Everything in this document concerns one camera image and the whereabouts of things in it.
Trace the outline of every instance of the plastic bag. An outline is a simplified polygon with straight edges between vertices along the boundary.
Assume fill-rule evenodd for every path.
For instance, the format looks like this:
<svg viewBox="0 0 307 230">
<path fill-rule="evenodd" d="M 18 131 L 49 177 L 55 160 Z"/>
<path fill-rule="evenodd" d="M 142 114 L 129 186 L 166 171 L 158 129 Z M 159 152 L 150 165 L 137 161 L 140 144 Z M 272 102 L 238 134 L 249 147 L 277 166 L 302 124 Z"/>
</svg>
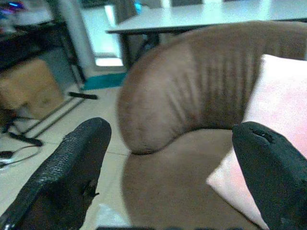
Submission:
<svg viewBox="0 0 307 230">
<path fill-rule="evenodd" d="M 118 212 L 111 209 L 106 204 L 99 205 L 99 211 L 96 217 L 97 227 L 130 227 L 128 220 L 120 216 Z"/>
</svg>

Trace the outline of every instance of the white floor tile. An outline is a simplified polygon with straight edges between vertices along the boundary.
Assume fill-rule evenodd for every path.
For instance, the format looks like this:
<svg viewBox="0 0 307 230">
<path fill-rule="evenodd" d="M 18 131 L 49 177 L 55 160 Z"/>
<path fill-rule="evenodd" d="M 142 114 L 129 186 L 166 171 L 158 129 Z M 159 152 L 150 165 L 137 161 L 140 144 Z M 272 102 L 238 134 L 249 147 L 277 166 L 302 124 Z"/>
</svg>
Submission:
<svg viewBox="0 0 307 230">
<path fill-rule="evenodd" d="M 8 205 L 15 199 L 23 184 L 31 174 L 39 167 L 62 141 L 62 138 L 73 131 L 83 121 L 101 117 L 108 121 L 112 128 L 112 137 L 103 162 L 99 177 L 97 192 L 100 193 L 93 200 L 88 209 L 83 230 L 95 228 L 96 215 L 99 211 L 99 204 L 106 204 L 123 218 L 129 219 L 121 195 L 121 175 L 125 161 L 130 153 L 125 146 L 117 123 L 117 96 L 120 88 L 108 88 L 103 90 L 85 91 L 88 94 L 98 95 L 98 100 L 86 100 L 69 114 L 63 117 L 45 133 L 39 136 L 45 146 L 42 153 L 6 171 L 0 171 L 0 214 L 5 211 Z M 6 136 L 0 138 L 0 150 L 15 150 L 27 144 L 12 140 Z"/>
<path fill-rule="evenodd" d="M 127 156 L 107 152 L 100 173 L 96 196 L 87 210 L 86 218 L 81 230 L 94 230 L 99 205 L 106 204 L 119 213 L 124 219 L 129 219 L 123 204 L 120 179 Z"/>
</svg>

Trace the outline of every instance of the teal mat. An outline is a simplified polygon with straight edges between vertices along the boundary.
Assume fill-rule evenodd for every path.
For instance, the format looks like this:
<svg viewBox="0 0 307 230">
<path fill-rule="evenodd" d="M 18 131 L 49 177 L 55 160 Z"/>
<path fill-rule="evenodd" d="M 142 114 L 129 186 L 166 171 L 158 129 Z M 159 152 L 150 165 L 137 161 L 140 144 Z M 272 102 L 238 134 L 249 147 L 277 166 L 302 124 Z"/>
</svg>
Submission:
<svg viewBox="0 0 307 230">
<path fill-rule="evenodd" d="M 83 90 L 104 89 L 121 86 L 126 73 L 107 74 L 87 79 Z"/>
</svg>

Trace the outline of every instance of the pink cushion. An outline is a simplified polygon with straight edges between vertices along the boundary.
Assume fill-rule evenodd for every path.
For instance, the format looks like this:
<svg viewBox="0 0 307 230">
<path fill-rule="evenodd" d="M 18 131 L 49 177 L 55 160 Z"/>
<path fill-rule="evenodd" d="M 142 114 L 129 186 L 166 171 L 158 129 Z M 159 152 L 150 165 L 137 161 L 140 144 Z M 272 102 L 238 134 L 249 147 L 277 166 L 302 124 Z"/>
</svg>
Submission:
<svg viewBox="0 0 307 230">
<path fill-rule="evenodd" d="M 307 158 L 307 62 L 263 55 L 260 77 L 243 121 L 261 123 L 284 135 Z M 232 149 L 207 178 L 233 207 L 269 229 L 249 192 Z"/>
</svg>

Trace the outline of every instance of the brown armchair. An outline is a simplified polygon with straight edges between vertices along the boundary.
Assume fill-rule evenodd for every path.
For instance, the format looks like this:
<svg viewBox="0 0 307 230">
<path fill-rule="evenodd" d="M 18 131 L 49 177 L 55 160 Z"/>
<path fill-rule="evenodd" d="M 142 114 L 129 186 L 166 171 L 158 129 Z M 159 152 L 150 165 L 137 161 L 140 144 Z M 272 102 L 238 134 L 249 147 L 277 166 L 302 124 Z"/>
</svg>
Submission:
<svg viewBox="0 0 307 230">
<path fill-rule="evenodd" d="M 307 25 L 248 22 L 182 34 L 130 70 L 118 100 L 133 154 L 122 188 L 133 225 L 258 229 L 205 182 L 231 147 L 260 57 L 304 59 Z"/>
</svg>

